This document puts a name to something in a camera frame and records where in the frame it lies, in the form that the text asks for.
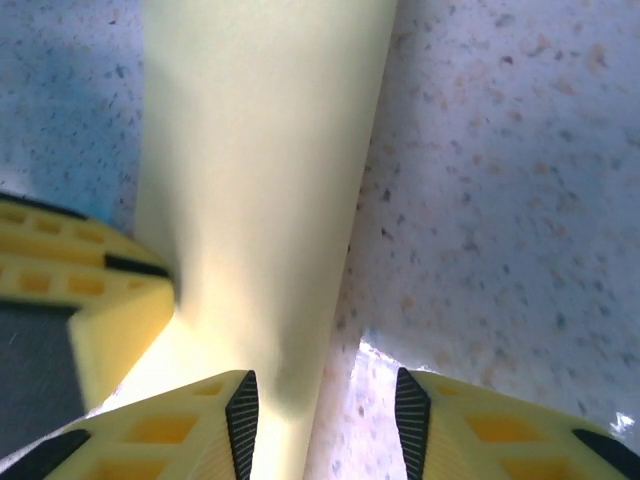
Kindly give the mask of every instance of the floor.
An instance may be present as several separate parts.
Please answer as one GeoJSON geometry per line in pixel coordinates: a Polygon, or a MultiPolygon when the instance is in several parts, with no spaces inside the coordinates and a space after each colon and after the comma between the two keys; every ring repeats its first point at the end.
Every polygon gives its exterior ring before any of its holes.
{"type": "MultiPolygon", "coordinates": [[[[131,231],[139,8],[0,4],[0,188],[131,231]]],[[[638,0],[400,0],[308,479],[405,478],[399,365],[640,451],[638,51],[638,0]]]]}

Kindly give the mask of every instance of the speckled terrazzo floor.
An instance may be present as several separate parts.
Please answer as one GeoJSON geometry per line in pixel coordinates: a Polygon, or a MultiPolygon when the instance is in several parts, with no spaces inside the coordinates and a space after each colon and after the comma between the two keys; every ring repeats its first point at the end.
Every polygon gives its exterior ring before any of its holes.
{"type": "MultiPolygon", "coordinates": [[[[3,2],[0,188],[130,230],[137,3],[3,2]]],[[[640,2],[400,0],[309,479],[404,478],[399,364],[640,434],[640,2]]]]}

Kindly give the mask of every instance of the black edge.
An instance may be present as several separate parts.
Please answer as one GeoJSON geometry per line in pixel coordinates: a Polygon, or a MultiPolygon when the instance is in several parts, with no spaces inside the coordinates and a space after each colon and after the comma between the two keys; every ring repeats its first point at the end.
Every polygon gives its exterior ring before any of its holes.
{"type": "Polygon", "coordinates": [[[110,270],[169,278],[169,272],[166,268],[150,263],[139,262],[138,260],[131,260],[130,258],[120,257],[111,253],[105,253],[104,266],[110,270]]]}
{"type": "Polygon", "coordinates": [[[573,434],[629,480],[640,479],[640,457],[615,438],[578,428],[573,434]]]}
{"type": "Polygon", "coordinates": [[[86,215],[78,213],[74,210],[69,210],[68,208],[58,207],[57,205],[51,205],[49,203],[40,202],[38,200],[33,200],[26,197],[18,197],[17,195],[11,195],[9,193],[0,192],[0,201],[17,203],[19,205],[24,205],[25,207],[39,208],[40,210],[57,213],[59,215],[75,218],[77,220],[87,220],[89,218],[86,215]]]}
{"type": "Polygon", "coordinates": [[[0,473],[0,480],[44,480],[89,438],[87,430],[78,429],[45,440],[0,473]]]}
{"type": "Polygon", "coordinates": [[[249,480],[258,433],[258,384],[256,373],[247,372],[225,408],[233,468],[237,480],[249,480]]]}
{"type": "Polygon", "coordinates": [[[395,416],[407,480],[422,480],[427,456],[431,398],[406,368],[398,370],[395,416]]]}
{"type": "Polygon", "coordinates": [[[26,313],[26,314],[53,314],[64,317],[67,321],[75,314],[80,307],[75,305],[53,304],[46,302],[27,302],[24,300],[14,300],[13,298],[3,298],[0,295],[0,309],[4,312],[26,313]]]}

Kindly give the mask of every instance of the rectangular cutout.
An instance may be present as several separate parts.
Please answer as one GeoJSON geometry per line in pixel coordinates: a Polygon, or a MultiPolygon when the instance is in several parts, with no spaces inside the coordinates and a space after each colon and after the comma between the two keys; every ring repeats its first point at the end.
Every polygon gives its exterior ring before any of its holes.
{"type": "Polygon", "coordinates": [[[104,243],[104,235],[93,228],[76,227],[75,236],[85,242],[104,243]]]}
{"type": "Polygon", "coordinates": [[[23,292],[47,293],[51,287],[51,275],[41,272],[26,272],[18,277],[18,286],[23,292]]]}
{"type": "Polygon", "coordinates": [[[72,275],[67,282],[70,293],[98,296],[104,293],[104,281],[101,278],[72,275]]]}
{"type": "Polygon", "coordinates": [[[200,397],[214,397],[222,391],[223,387],[224,384],[220,382],[214,382],[211,385],[199,388],[194,392],[194,395],[198,395],[200,397]]]}
{"type": "Polygon", "coordinates": [[[60,230],[62,230],[62,225],[54,220],[49,220],[47,218],[38,218],[36,220],[36,229],[43,233],[57,235],[58,233],[60,233],[60,230]]]}
{"type": "Polygon", "coordinates": [[[124,442],[129,443],[182,443],[198,417],[155,416],[139,421],[127,435],[124,442]]]}
{"type": "Polygon", "coordinates": [[[155,480],[166,466],[166,461],[102,460],[82,480],[155,480]]]}
{"type": "Polygon", "coordinates": [[[436,387],[438,393],[442,395],[460,395],[460,392],[454,390],[453,388],[445,387],[444,385],[439,385],[436,387]]]}
{"type": "Polygon", "coordinates": [[[544,438],[524,420],[502,414],[473,415],[467,423],[478,438],[488,443],[540,442],[544,438]]]}
{"type": "Polygon", "coordinates": [[[144,286],[144,282],[142,280],[131,280],[128,284],[127,287],[130,290],[136,290],[137,288],[140,288],[144,286]]]}
{"type": "Polygon", "coordinates": [[[595,480],[578,471],[568,458],[524,458],[500,460],[512,480],[595,480]]]}
{"type": "Polygon", "coordinates": [[[0,210],[0,221],[21,225],[27,218],[27,214],[18,210],[0,210]]]}

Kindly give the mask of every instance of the yellow 3d-printed bracket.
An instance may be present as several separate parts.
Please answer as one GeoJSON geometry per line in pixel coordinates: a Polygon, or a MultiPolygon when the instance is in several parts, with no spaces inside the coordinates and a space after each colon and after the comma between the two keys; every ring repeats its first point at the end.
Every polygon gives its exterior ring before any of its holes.
{"type": "Polygon", "coordinates": [[[0,303],[67,308],[85,411],[116,389],[170,320],[162,261],[76,212],[0,194],[0,303]]]}
{"type": "Polygon", "coordinates": [[[396,425],[408,480],[640,479],[640,457],[581,418],[401,368],[396,425]]]}
{"type": "Polygon", "coordinates": [[[227,372],[78,422],[0,480],[249,480],[257,426],[255,373],[227,372]]]}

